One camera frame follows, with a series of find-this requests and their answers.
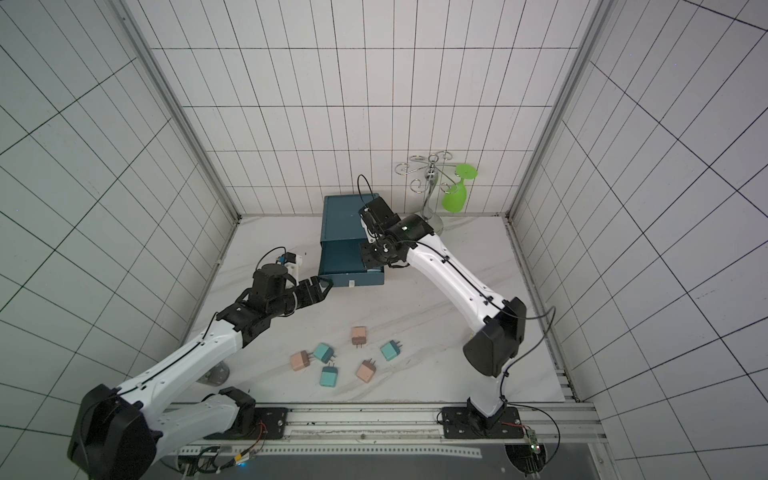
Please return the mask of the teal drawer cabinet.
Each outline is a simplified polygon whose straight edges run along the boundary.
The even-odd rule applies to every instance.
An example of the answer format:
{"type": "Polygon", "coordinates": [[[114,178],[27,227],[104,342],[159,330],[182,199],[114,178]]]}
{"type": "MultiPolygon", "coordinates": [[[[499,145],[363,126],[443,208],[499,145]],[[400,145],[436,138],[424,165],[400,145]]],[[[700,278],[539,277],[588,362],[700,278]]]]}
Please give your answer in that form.
{"type": "Polygon", "coordinates": [[[366,240],[359,211],[377,194],[346,194],[324,197],[320,242],[366,240]]]}

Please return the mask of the teal drawer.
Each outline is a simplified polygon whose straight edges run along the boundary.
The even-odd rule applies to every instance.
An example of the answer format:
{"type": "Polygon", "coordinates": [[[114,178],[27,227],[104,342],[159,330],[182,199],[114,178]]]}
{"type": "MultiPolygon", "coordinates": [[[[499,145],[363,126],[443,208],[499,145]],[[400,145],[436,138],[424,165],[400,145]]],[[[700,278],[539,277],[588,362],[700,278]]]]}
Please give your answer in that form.
{"type": "Polygon", "coordinates": [[[363,243],[362,239],[322,242],[318,276],[330,280],[335,288],[383,285],[384,268],[368,269],[363,264],[363,243]]]}

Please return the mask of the teal plug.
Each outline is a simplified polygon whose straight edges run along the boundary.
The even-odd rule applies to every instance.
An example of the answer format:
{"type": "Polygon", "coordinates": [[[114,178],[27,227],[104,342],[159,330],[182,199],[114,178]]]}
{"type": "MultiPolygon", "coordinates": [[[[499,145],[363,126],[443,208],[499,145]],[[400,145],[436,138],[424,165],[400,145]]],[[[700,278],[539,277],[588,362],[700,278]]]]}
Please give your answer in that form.
{"type": "Polygon", "coordinates": [[[321,369],[319,384],[322,387],[334,388],[338,380],[338,369],[335,366],[324,366],[321,369]]]}
{"type": "Polygon", "coordinates": [[[401,354],[401,344],[396,340],[389,340],[380,347],[380,352],[386,361],[391,361],[401,354]]]}
{"type": "Polygon", "coordinates": [[[314,350],[313,350],[313,357],[322,362],[323,364],[328,364],[334,357],[335,350],[333,347],[326,343],[320,343],[314,350]]]}

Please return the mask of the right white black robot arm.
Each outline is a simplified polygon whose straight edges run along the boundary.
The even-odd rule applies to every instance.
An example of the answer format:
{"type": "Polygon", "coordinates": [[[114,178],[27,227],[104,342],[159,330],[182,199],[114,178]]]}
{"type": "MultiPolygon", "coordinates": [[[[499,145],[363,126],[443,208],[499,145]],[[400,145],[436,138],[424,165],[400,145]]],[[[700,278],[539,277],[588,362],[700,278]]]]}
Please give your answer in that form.
{"type": "Polygon", "coordinates": [[[527,308],[517,297],[508,300],[483,284],[445,246],[422,217],[400,218],[359,211],[367,241],[360,246],[367,267],[392,267],[403,262],[430,280],[462,314],[472,332],[462,348],[469,364],[493,381],[473,391],[467,400],[465,424],[478,436],[487,436],[506,410],[504,371],[524,341],[527,308]]]}

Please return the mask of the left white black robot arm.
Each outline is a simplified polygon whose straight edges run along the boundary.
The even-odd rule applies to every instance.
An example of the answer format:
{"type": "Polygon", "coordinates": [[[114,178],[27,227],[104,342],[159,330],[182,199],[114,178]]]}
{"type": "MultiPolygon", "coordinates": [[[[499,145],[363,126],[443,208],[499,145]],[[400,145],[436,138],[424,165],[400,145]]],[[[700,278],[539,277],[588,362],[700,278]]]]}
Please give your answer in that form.
{"type": "Polygon", "coordinates": [[[265,434],[256,402],[227,387],[194,405],[174,399],[264,333],[275,318],[326,299],[332,281],[298,281],[279,263],[256,269],[251,287],[214,314],[204,331],[145,372],[116,387],[99,384],[79,407],[67,457],[91,479],[138,479],[170,452],[210,435],[265,434]]]}

